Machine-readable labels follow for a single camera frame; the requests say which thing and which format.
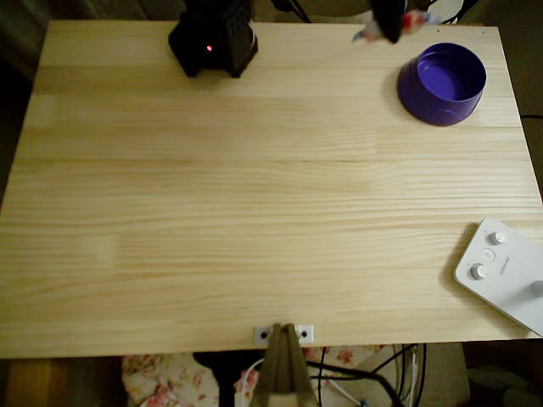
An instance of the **black cable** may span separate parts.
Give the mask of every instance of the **black cable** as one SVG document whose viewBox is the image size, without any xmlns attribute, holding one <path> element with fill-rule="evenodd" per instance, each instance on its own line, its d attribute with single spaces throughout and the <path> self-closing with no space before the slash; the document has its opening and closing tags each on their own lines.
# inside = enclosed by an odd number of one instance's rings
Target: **black cable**
<svg viewBox="0 0 543 407">
<path fill-rule="evenodd" d="M 406 354 L 406 352 L 409 350 L 409 349 L 412 349 L 412 348 L 415 348 L 416 347 L 416 344 L 413 344 L 413 345 L 409 345 L 409 346 L 406 346 L 405 348 L 403 348 L 400 352 L 396 353 L 396 354 L 393 354 L 392 356 L 390 356 L 388 359 L 386 359 L 381 365 L 377 366 L 375 369 L 372 370 L 372 373 L 376 373 L 378 371 L 380 371 L 381 369 L 383 369 L 387 364 L 389 364 L 392 360 L 396 359 L 398 356 L 401 356 L 403 354 Z"/>
<path fill-rule="evenodd" d="M 521 119 L 543 119 L 543 116 L 540 114 L 522 114 Z"/>
<path fill-rule="evenodd" d="M 296 15 L 298 16 L 298 18 L 299 18 L 300 20 L 302 20 L 302 21 L 304 21 L 304 22 L 307 22 L 307 21 L 304 20 L 304 16 L 303 16 L 302 14 L 300 14 L 300 13 L 298 12 L 298 10 L 293 9 L 292 11 L 293 11 L 294 14 L 296 14 Z"/>
<path fill-rule="evenodd" d="M 401 350 L 406 350 L 405 345 L 401 345 Z M 400 387 L 398 387 L 398 397 L 401 399 L 401 394 L 404 391 L 404 384 L 406 384 L 406 352 L 401 354 L 401 376 L 400 376 Z"/>
<path fill-rule="evenodd" d="M 415 407 L 418 407 L 421 404 L 421 397 L 423 396 L 425 377 L 426 377 L 426 343 L 423 345 L 423 372 L 421 373 L 421 384 L 418 387 L 417 399 L 414 404 Z"/>
<path fill-rule="evenodd" d="M 319 382 L 317 385 L 318 394 L 319 394 L 319 405 L 322 407 L 322 395 L 321 395 L 321 381 L 322 381 L 322 367 L 324 366 L 324 355 L 326 354 L 326 347 L 322 348 L 322 354 L 321 354 L 321 364 L 319 366 Z"/>
<path fill-rule="evenodd" d="M 294 4 L 292 4 L 289 0 L 271 0 L 273 7 L 275 7 L 277 10 L 283 11 L 284 13 L 295 13 L 302 21 L 305 23 L 310 23 L 311 21 L 309 20 L 309 17 L 307 17 L 307 14 L 299 5 L 298 1 L 293 1 Z"/>
<path fill-rule="evenodd" d="M 302 6 L 299 5 L 298 3 L 298 0 L 292 0 L 292 3 L 294 5 L 294 7 L 296 9 L 298 9 L 299 13 L 302 15 L 301 19 L 305 22 L 305 23 L 310 23 L 311 20 L 309 20 L 309 17 L 307 16 L 307 14 L 305 13 L 304 9 L 302 8 Z"/>
<path fill-rule="evenodd" d="M 393 406 L 404 407 L 404 405 L 401 403 L 400 398 L 398 397 L 398 394 L 396 394 L 394 388 L 390 386 L 390 383 L 387 381 L 387 379 L 377 373 L 374 373 L 372 371 L 359 371 L 357 369 L 346 369 L 344 367 L 325 365 L 323 363 L 316 363 L 311 361 L 307 361 L 307 365 L 311 367 L 318 367 L 319 369 L 324 369 L 327 371 L 343 373 L 345 375 L 358 376 L 360 379 L 374 380 L 375 382 L 379 382 L 379 384 L 383 386 L 384 390 L 387 392 L 390 399 L 392 400 Z"/>
<path fill-rule="evenodd" d="M 467 11 L 478 2 L 479 0 L 464 0 L 462 3 L 462 8 L 460 8 L 460 11 L 458 11 L 458 13 L 456 13 L 453 17 L 443 21 L 441 24 L 447 24 L 447 23 L 452 24 L 452 22 L 456 19 L 460 21 L 462 17 L 464 16 L 464 14 L 467 13 Z"/>
</svg>

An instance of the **button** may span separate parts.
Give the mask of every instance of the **button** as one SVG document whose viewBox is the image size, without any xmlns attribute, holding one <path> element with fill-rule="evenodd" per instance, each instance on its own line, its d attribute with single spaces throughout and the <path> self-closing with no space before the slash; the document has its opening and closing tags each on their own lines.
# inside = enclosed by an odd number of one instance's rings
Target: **button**
<svg viewBox="0 0 543 407">
<path fill-rule="evenodd" d="M 493 244 L 503 244 L 507 241 L 507 234 L 504 231 L 495 231 L 489 238 Z"/>
<path fill-rule="evenodd" d="M 471 272 L 475 280 L 483 280 L 489 276 L 489 272 L 486 270 L 486 267 L 484 267 L 480 263 L 472 265 Z"/>
<path fill-rule="evenodd" d="M 489 263 L 492 263 L 495 260 L 495 254 L 489 248 L 483 249 L 482 256 L 483 260 L 488 261 Z"/>
</svg>

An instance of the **white cable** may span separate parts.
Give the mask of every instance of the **white cable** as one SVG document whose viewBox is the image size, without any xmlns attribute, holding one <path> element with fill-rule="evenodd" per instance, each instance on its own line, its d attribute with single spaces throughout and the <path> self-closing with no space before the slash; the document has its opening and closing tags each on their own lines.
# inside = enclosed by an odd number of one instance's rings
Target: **white cable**
<svg viewBox="0 0 543 407">
<path fill-rule="evenodd" d="M 417 386 L 418 377 L 418 365 L 417 365 L 417 347 L 413 348 L 413 355 L 411 357 L 411 390 L 409 391 L 409 407 L 413 407 L 413 396 L 415 395 L 415 387 Z"/>
<path fill-rule="evenodd" d="M 355 399 L 353 396 L 351 396 L 350 394 L 347 393 L 347 391 L 340 387 L 338 385 L 338 383 L 334 382 L 333 380 L 328 380 L 328 383 L 330 383 L 332 386 L 334 386 L 340 393 L 342 393 L 347 399 L 349 399 L 350 401 L 352 401 L 353 403 L 355 403 L 355 405 L 359 406 L 360 407 L 360 401 L 358 401 L 357 399 Z"/>
<path fill-rule="evenodd" d="M 245 407 L 245 391 L 247 390 L 247 381 L 249 379 L 249 375 L 250 375 L 251 371 L 253 371 L 253 369 L 256 366 L 258 366 L 260 363 L 262 363 L 263 361 L 264 361 L 264 359 L 257 360 L 245 372 L 244 380 L 242 381 L 242 385 L 241 385 L 241 407 Z"/>
</svg>

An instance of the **floor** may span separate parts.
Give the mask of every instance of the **floor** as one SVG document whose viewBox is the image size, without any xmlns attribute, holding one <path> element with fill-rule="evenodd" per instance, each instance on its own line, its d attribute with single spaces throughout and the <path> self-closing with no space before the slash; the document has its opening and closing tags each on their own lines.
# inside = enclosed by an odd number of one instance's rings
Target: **floor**
<svg viewBox="0 0 543 407">
<path fill-rule="evenodd" d="M 368 10 L 367 2 L 362 0 L 345 0 L 330 2 L 326 0 L 300 0 L 308 14 L 349 16 Z M 435 9 L 441 15 L 450 12 L 449 7 L 457 8 L 462 0 L 441 0 Z M 259 20 L 294 20 L 276 12 L 267 0 L 255 0 L 255 12 Z M 466 24 L 483 23 L 497 25 L 501 30 L 503 47 L 506 53 L 513 88 L 517 97 L 521 114 L 543 114 L 543 36 L 540 28 L 543 23 L 543 2 L 540 0 L 523 0 L 521 6 L 512 6 L 508 0 L 481 0 L 463 21 Z M 25 108 L 31 92 L 31 83 L 18 75 L 0 60 L 0 203 L 3 200 L 4 188 L 8 179 L 9 168 L 17 145 L 20 128 L 24 119 Z M 534 163 L 535 173 L 543 186 L 543 120 L 524 120 L 524 131 Z M 468 365 L 473 363 L 489 363 L 496 354 L 504 354 L 501 348 L 496 352 L 490 346 L 486 353 L 480 349 L 488 349 L 489 344 L 469 344 L 465 347 Z M 445 351 L 445 345 L 433 345 L 434 354 L 449 354 L 448 360 L 435 362 L 429 380 L 437 383 L 439 394 L 439 375 L 446 375 L 449 368 L 463 362 L 461 353 Z M 502 358 L 515 363 L 516 356 Z M 521 374 L 528 374 L 527 363 L 512 367 Z M 3 385 L 7 372 L 6 361 L 0 360 L 0 399 L 3 399 Z M 120 383 L 119 358 L 73 359 L 70 362 L 70 383 L 68 387 L 69 402 L 67 407 L 114 407 L 125 405 L 125 394 Z"/>
</svg>

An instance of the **white control panel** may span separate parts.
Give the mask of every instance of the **white control panel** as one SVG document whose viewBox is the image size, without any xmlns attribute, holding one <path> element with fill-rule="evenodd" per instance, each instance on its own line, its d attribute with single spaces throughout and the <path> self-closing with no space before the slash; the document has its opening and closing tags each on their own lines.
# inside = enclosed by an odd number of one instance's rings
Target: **white control panel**
<svg viewBox="0 0 543 407">
<path fill-rule="evenodd" d="M 485 218 L 455 270 L 456 281 L 543 337 L 543 245 Z"/>
</svg>

